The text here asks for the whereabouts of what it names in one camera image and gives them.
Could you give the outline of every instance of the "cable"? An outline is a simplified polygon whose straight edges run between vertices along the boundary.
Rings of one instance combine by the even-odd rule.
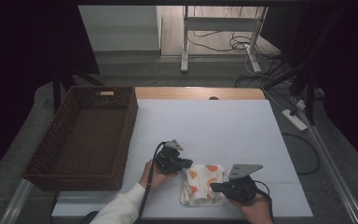
[[[284,96],[282,93],[278,92],[278,91],[275,91],[278,95],[280,95],[281,97],[283,97],[283,99],[285,99],[287,102],[289,102],[290,105],[293,105],[296,109],[297,109],[297,106],[291,102],[288,98],[286,98],[286,96]]]
[[[258,180],[254,180],[254,182],[264,185],[264,187],[266,187],[266,189],[267,189],[267,194],[269,195],[269,187],[267,187],[267,185],[265,183],[258,181]]]
[[[251,43],[249,41],[238,41],[237,38],[245,38],[250,40],[249,37],[244,36],[244,35],[235,35],[235,32],[232,32],[231,34],[231,38],[229,39],[228,43],[232,48],[237,48],[238,46],[242,46],[242,48],[240,50],[244,50],[246,49],[247,45],[250,45]]]
[[[232,49],[213,49],[213,48],[210,48],[210,47],[208,47],[208,46],[205,46],[205,45],[202,45],[202,44],[198,44],[198,43],[195,43],[195,42],[191,41],[188,36],[187,36],[187,40],[188,40],[190,43],[194,44],[194,45],[201,46],[201,47],[204,47],[204,48],[206,48],[206,49],[211,49],[211,50],[214,50],[214,51],[222,51],[222,52],[223,52],[223,51],[231,51],[231,50],[234,50],[234,49],[235,49],[235,48],[232,48]]]
[[[270,71],[271,68],[272,68],[272,65],[273,65],[273,63],[274,63],[274,61],[272,61],[271,64],[270,64],[270,66],[269,66],[269,69],[268,69],[268,71],[267,71],[266,73],[264,73],[264,74],[257,74],[257,73],[254,73],[254,72],[250,71],[249,68],[248,68],[248,66],[247,66],[247,60],[248,60],[249,56],[250,56],[250,55],[247,55],[247,57],[245,58],[245,67],[246,67],[246,70],[247,70],[249,73],[253,74],[254,76],[246,76],[246,75],[238,76],[238,77],[236,78],[235,82],[234,82],[234,87],[235,87],[235,88],[245,88],[245,87],[249,86],[252,82],[256,81],[258,78],[261,78],[261,77],[264,77],[264,78],[273,78],[274,76],[276,76],[277,74],[279,74],[279,73],[277,73],[277,74],[274,75],[273,73],[274,73],[280,66],[282,66],[283,62],[281,62],[281,63],[280,63],[277,67],[275,67],[272,71]],[[244,79],[246,79],[246,78],[252,78],[252,80],[250,80],[250,81],[249,81],[248,83],[246,83],[245,85],[241,86],[241,81],[244,80]]]
[[[141,219],[141,216],[142,216],[142,213],[144,212],[144,209],[145,209],[145,204],[146,204],[146,201],[147,201],[147,196],[149,195],[149,191],[150,191],[150,188],[152,186],[152,180],[153,180],[153,172],[154,172],[154,160],[157,156],[157,152],[159,150],[159,148],[161,146],[163,146],[164,144],[166,144],[167,142],[161,142],[160,144],[158,144],[158,146],[156,147],[156,151],[153,155],[153,160],[152,160],[152,165],[150,166],[150,170],[149,170],[149,176],[147,178],[147,185],[146,185],[146,189],[145,189],[145,194],[144,194],[144,197],[142,199],[142,203],[141,203],[141,207],[139,209],[139,216],[138,216],[138,219]]]
[[[269,99],[271,99],[271,101],[272,101],[275,105],[277,105],[278,107],[280,107],[281,110],[284,110],[284,108],[283,108],[281,105],[279,105],[279,104],[269,95],[269,93],[268,93],[266,90],[264,90],[264,83],[261,84],[261,90],[263,90],[263,92],[269,97]]]
[[[310,146],[312,151],[315,153],[315,156],[316,156],[316,159],[317,159],[317,163],[316,163],[315,168],[313,168],[311,171],[308,171],[308,172],[297,172],[298,175],[311,175],[311,174],[313,174],[313,173],[315,173],[316,171],[319,170],[319,167],[321,165],[321,159],[319,157],[319,153],[318,153],[318,151],[316,151],[316,148],[309,141],[307,141],[303,137],[300,137],[300,136],[292,134],[292,133],[282,133],[282,135],[292,136],[292,137],[298,138],[298,139],[306,142]]]
[[[208,36],[208,35],[214,35],[214,34],[218,34],[218,33],[221,33],[221,31],[214,31],[214,32],[208,33],[206,35],[196,35],[196,31],[193,31],[193,35],[196,36],[196,37],[205,37],[205,36]]]
[[[229,8],[225,8],[225,7],[223,7],[223,8],[228,10],[228,12],[227,12],[227,14],[225,15],[225,17],[226,17],[228,14],[230,14],[230,17],[231,17],[231,14],[232,14],[232,8],[234,8],[234,7],[229,7]]]

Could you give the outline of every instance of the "black cable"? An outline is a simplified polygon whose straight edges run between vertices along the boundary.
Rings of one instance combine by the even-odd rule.
[[[159,148],[161,146],[163,146],[164,144],[166,144],[167,142],[161,142],[160,144],[158,144],[158,146],[156,147],[156,151],[155,151],[155,154],[153,156],[153,160],[152,160],[152,165],[150,167],[150,170],[149,170],[149,176],[147,178],[147,185],[146,185],[146,189],[145,189],[145,194],[144,194],[144,198],[142,199],[142,203],[141,203],[141,207],[139,209],[139,216],[138,216],[138,219],[141,219],[141,216],[142,216],[142,213],[144,212],[144,209],[145,209],[145,204],[146,204],[146,201],[147,201],[147,196],[149,195],[149,191],[150,191],[150,188],[152,187],[152,180],[153,180],[153,172],[154,172],[154,160],[157,156],[157,152],[159,150]]]
[[[275,73],[275,71],[281,67],[282,65],[284,64],[284,62],[281,62],[277,67],[275,67],[272,71],[271,71],[271,74],[270,76],[271,77],[275,77],[277,76],[278,74],[282,73],[284,70],[286,70],[287,68],[289,68],[289,64],[287,64],[281,71],[279,71],[278,73]]]
[[[289,102],[290,105],[293,105],[297,109],[297,106],[292,101],[290,101],[285,95],[283,95],[282,93],[275,91],[273,89],[271,89],[271,90],[274,91],[275,93],[277,93],[278,95],[280,95],[281,97],[283,97],[283,99],[285,99],[287,102]]]
[[[266,187],[266,189],[267,189],[267,194],[269,195],[269,187],[267,187],[267,185],[265,183],[258,181],[258,180],[254,180],[254,182],[264,185],[264,187]]]
[[[319,153],[318,153],[318,151],[316,151],[315,147],[309,141],[307,141],[303,137],[300,137],[300,136],[292,134],[292,133],[282,133],[282,135],[292,136],[292,137],[298,138],[298,139],[306,142],[310,146],[312,151],[315,153],[315,156],[316,156],[316,159],[317,159],[317,164],[316,164],[315,168],[313,168],[311,171],[308,171],[308,172],[297,172],[298,175],[311,175],[311,174],[313,174],[313,173],[315,173],[316,171],[319,170],[319,167],[321,165],[321,159],[319,157]]]
[[[251,78],[251,80],[248,81],[245,85],[241,86],[241,81],[247,78]],[[256,81],[260,77],[248,77],[248,76],[238,76],[237,79],[234,82],[235,88],[246,88],[248,87],[252,82]]]
[[[256,18],[257,18],[258,8],[259,8],[259,7],[257,7],[257,8],[255,9],[255,17],[256,17]]]
[[[277,69],[277,67],[280,67],[282,64],[282,63],[278,64],[278,66],[275,67],[274,70],[271,71],[271,68],[272,68],[272,65],[274,64],[274,62],[275,62],[275,59],[272,59],[272,62],[269,65],[269,68],[268,68],[267,72],[264,74],[264,76],[272,75],[272,73]]]
[[[214,34],[217,34],[217,33],[221,33],[221,31],[214,31],[214,32],[208,33],[206,35],[196,35],[196,31],[193,31],[193,35],[197,36],[197,37],[205,37],[205,36],[214,35]]]
[[[265,199],[267,199],[267,202],[268,202],[268,210],[269,210],[269,217],[271,218],[271,221],[272,223],[274,223],[274,215],[272,213],[272,199],[271,197],[269,196],[269,187],[267,187],[267,185],[261,181],[257,181],[257,180],[254,180],[254,182],[256,183],[260,183],[262,185],[264,185],[264,187],[266,187],[268,193],[264,192],[263,190],[261,189],[258,189],[257,187],[255,188],[255,191],[260,194],[261,196],[263,196]]]
[[[227,16],[229,13],[232,13],[232,8],[233,8],[233,7],[225,8],[225,9],[227,9],[227,10],[228,10],[228,12],[227,12],[226,16]]]
[[[249,37],[244,36],[244,35],[235,35],[235,32],[232,32],[231,34],[231,38],[229,39],[229,45],[232,48],[238,49],[238,46],[242,46],[242,48],[240,50],[244,50],[246,49],[246,45],[250,45],[251,43],[249,41],[238,41],[237,38],[245,38],[250,40]]]
[[[198,43],[195,43],[195,42],[191,41],[188,36],[187,36],[187,40],[188,40],[190,43],[194,44],[194,45],[201,46],[201,47],[204,47],[204,48],[206,48],[206,49],[211,49],[211,50],[214,50],[214,51],[222,51],[222,52],[223,52],[223,51],[231,51],[231,50],[234,50],[234,49],[235,49],[235,48],[232,48],[232,49],[213,49],[213,48],[210,48],[210,47],[208,47],[208,46],[205,46],[205,45],[202,45],[202,44],[198,44]]]

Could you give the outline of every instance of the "cloth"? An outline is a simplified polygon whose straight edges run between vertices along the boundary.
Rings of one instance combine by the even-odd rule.
[[[227,202],[223,193],[216,193],[211,183],[222,183],[225,169],[222,165],[192,164],[185,170],[181,204],[190,206],[219,206]]]
[[[136,183],[127,193],[119,193],[106,205],[90,224],[131,224],[139,216],[145,189]]]

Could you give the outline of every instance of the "electrical cord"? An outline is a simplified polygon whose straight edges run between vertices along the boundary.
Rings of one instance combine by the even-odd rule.
[[[275,91],[273,89],[271,89],[272,91],[274,91],[275,93],[277,93],[278,95],[280,95],[283,99],[285,99],[290,105],[293,105],[295,107],[295,109],[297,109],[297,106],[291,102],[285,95],[283,95],[282,93]]]
[[[268,96],[269,99],[271,99],[272,103],[274,103],[275,105],[277,105],[281,110],[284,110],[284,108],[283,108],[281,105],[279,105],[279,104],[269,95],[269,93],[268,93],[266,90],[264,90],[264,83],[261,84],[261,90]]]
[[[138,219],[136,219],[136,220],[139,220],[142,217],[142,213],[144,212],[146,201],[147,201],[147,196],[149,195],[149,191],[150,191],[150,189],[152,187],[153,172],[154,172],[154,160],[155,160],[155,158],[157,156],[157,152],[158,152],[159,148],[161,146],[165,145],[166,143],[167,142],[161,142],[156,147],[156,151],[155,151],[155,153],[153,155],[152,165],[150,166],[150,170],[149,170],[149,176],[147,178],[147,185],[146,185],[146,189],[145,189],[145,194],[144,194],[144,197],[142,199],[141,207],[139,209],[139,216],[138,216]]]
[[[269,210],[269,217],[271,218],[271,221],[272,223],[274,223],[274,215],[272,213],[272,199],[271,197],[269,196],[269,187],[267,187],[267,185],[261,181],[258,181],[258,180],[254,180],[254,182],[256,183],[259,183],[259,184],[262,184],[264,185],[264,187],[266,187],[268,193],[264,192],[263,190],[261,189],[258,189],[258,188],[255,188],[255,191],[260,194],[261,196],[263,196],[264,198],[267,199],[268,201],[268,210]]]
[[[292,136],[292,137],[295,137],[295,138],[297,138],[297,139],[300,139],[300,140],[306,142],[306,143],[310,146],[310,148],[312,149],[312,151],[315,153],[316,161],[317,161],[317,162],[316,162],[316,166],[315,166],[312,170],[307,171],[307,172],[296,172],[298,175],[311,175],[311,174],[313,174],[313,173],[315,173],[316,171],[319,170],[319,168],[320,168],[320,166],[321,166],[321,159],[320,159],[320,157],[319,157],[319,153],[318,153],[318,151],[316,150],[316,148],[315,148],[309,141],[307,141],[307,140],[306,140],[305,138],[303,138],[303,137],[300,137],[300,136],[295,135],[295,134],[292,134],[292,133],[282,133],[282,135]]]
[[[268,71],[267,71],[266,73],[257,74],[257,73],[254,73],[254,72],[250,71],[250,69],[248,68],[248,66],[247,66],[247,60],[248,60],[248,58],[249,58],[249,55],[245,58],[245,68],[246,68],[246,70],[247,70],[249,73],[253,74],[254,76],[246,76],[246,75],[238,76],[237,79],[236,79],[235,82],[234,82],[234,87],[235,87],[235,88],[245,88],[245,87],[249,86],[252,82],[254,82],[255,80],[257,80],[257,79],[259,79],[259,78],[261,78],[261,77],[263,77],[263,78],[273,78],[274,76],[278,75],[280,72],[286,70],[286,69],[289,67],[289,65],[286,65],[286,66],[283,68],[283,70],[281,70],[281,71],[280,71],[279,73],[277,73],[277,74],[274,74],[275,71],[276,71],[279,67],[281,67],[281,66],[284,64],[284,62],[281,62],[278,66],[276,66],[274,69],[271,70],[272,65],[274,64],[274,60],[272,60],[271,64],[269,65],[269,69],[268,69]],[[243,85],[243,86],[240,85],[243,80],[249,79],[249,78],[252,78],[252,79],[249,80],[248,83],[246,83],[246,84]]]
[[[233,7],[224,7],[224,9],[228,10],[228,13],[225,15],[225,17],[226,17],[228,14],[232,13]],[[196,7],[194,7],[193,15],[196,16]],[[218,34],[218,33],[221,33],[221,32],[222,31],[215,31],[215,32],[208,33],[206,35],[196,35],[196,32],[193,31],[193,35],[196,36],[196,37],[205,37],[205,36],[208,36],[208,35],[214,35],[214,34]],[[249,45],[250,42],[248,42],[248,41],[246,41],[246,42],[238,41],[238,40],[236,40],[236,38],[247,38],[247,39],[250,39],[250,38],[246,37],[246,36],[234,36],[234,34],[235,34],[235,32],[232,33],[232,36],[229,39],[229,45],[231,46],[231,49],[214,49],[214,48],[211,48],[209,46],[196,43],[196,42],[192,41],[188,36],[187,36],[187,40],[190,43],[194,44],[194,45],[197,45],[197,46],[200,46],[200,47],[203,47],[203,48],[206,48],[206,49],[211,49],[211,50],[214,50],[214,51],[219,51],[219,52],[232,51],[232,50],[235,50],[235,49],[236,50],[245,50],[246,49],[245,45]]]

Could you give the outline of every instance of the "patterned cloth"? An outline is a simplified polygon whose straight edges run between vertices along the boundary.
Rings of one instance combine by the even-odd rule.
[[[224,194],[213,192],[211,183],[222,183],[225,169],[222,165],[192,164],[185,169],[181,204],[190,206],[218,206],[227,202]]]

